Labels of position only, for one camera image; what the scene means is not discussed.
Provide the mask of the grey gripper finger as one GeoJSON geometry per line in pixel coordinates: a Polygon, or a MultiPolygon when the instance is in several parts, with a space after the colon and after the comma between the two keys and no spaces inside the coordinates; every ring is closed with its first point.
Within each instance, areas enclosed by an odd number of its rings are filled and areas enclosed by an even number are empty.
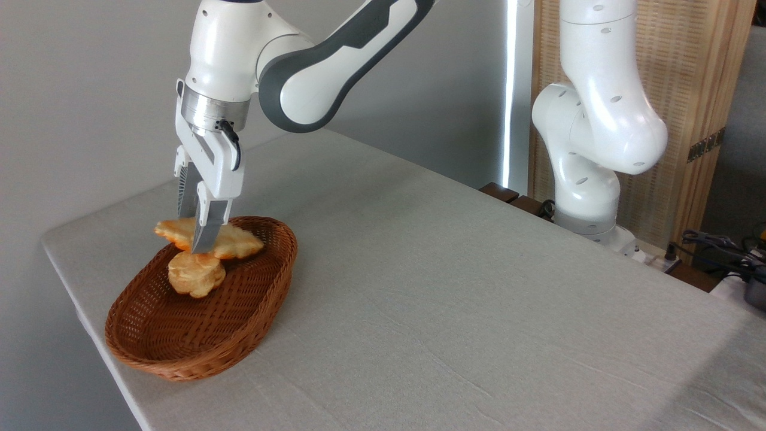
{"type": "Polygon", "coordinates": [[[178,178],[178,218],[194,218],[197,210],[197,185],[202,177],[183,145],[176,150],[174,175],[178,178]]]}
{"type": "Polygon", "coordinates": [[[191,253],[211,252],[221,228],[228,223],[231,199],[216,199],[204,182],[197,184],[195,230],[191,253]]]}

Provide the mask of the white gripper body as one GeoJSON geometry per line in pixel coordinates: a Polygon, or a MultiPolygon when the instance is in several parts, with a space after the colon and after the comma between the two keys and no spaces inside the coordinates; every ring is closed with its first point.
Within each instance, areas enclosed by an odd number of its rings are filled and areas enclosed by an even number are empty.
{"type": "Polygon", "coordinates": [[[176,135],[202,181],[216,199],[238,198],[244,180],[238,132],[244,130],[245,103],[200,95],[182,79],[176,92],[176,135]]]}

